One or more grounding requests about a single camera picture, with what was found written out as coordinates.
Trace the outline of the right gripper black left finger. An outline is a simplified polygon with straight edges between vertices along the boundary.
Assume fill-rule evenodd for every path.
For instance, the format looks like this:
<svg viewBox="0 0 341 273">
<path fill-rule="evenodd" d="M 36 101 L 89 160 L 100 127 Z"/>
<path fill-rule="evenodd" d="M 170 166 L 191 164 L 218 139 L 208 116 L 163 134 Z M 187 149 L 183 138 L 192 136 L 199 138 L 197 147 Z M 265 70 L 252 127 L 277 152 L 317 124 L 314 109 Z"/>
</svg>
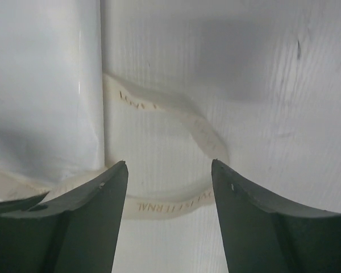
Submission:
<svg viewBox="0 0 341 273">
<path fill-rule="evenodd" d="M 0 272 L 111 272 L 127 182 L 120 161 L 52 200 L 0 202 Z"/>
</svg>

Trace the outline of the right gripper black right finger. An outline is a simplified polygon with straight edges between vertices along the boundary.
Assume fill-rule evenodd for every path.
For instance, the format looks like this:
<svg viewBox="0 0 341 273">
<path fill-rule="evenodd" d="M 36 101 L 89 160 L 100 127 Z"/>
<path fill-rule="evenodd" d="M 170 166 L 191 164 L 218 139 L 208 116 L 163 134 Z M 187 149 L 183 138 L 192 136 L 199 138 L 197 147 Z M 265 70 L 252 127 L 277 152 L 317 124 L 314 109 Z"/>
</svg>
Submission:
<svg viewBox="0 0 341 273">
<path fill-rule="evenodd" d="M 341 273 L 341 214 L 284 198 L 219 160 L 213 190 L 229 272 Z"/>
</svg>

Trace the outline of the cream printed ribbon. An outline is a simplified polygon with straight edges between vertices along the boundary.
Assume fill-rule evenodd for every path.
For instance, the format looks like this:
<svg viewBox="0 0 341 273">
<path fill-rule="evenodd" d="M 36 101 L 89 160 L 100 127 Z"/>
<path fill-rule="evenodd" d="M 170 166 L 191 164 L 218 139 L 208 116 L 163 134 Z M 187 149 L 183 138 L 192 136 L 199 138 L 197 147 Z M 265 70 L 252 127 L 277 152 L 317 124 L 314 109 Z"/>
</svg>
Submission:
<svg viewBox="0 0 341 273">
<path fill-rule="evenodd" d="M 144 88 L 130 81 L 102 75 L 103 93 L 107 101 L 119 100 L 143 111 L 169 113 L 188 130 L 197 146 L 210 159 L 229 162 L 227 147 L 219 138 L 212 125 L 182 94 L 167 94 Z M 86 171 L 82 175 L 66 178 L 55 186 L 46 186 L 41 181 L 30 179 L 0 169 L 0 199 L 20 200 L 45 194 L 45 201 L 53 200 L 94 179 L 106 170 Z M 127 195 L 123 218 L 129 220 L 167 220 L 190 213 L 201 206 L 214 203 L 211 180 L 207 179 L 204 190 L 192 191 L 190 197 L 180 201 L 164 201 Z"/>
</svg>

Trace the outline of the translucent white wrapping paper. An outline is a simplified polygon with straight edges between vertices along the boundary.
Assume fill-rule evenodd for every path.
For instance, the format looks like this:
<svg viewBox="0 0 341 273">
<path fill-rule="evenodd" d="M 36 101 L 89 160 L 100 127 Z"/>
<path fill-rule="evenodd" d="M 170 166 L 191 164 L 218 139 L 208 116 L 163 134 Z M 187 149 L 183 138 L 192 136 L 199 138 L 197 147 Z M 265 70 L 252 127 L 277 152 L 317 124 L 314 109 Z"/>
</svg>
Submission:
<svg viewBox="0 0 341 273">
<path fill-rule="evenodd" d="M 0 169 L 58 182 L 104 165 L 99 1 L 0 1 Z"/>
</svg>

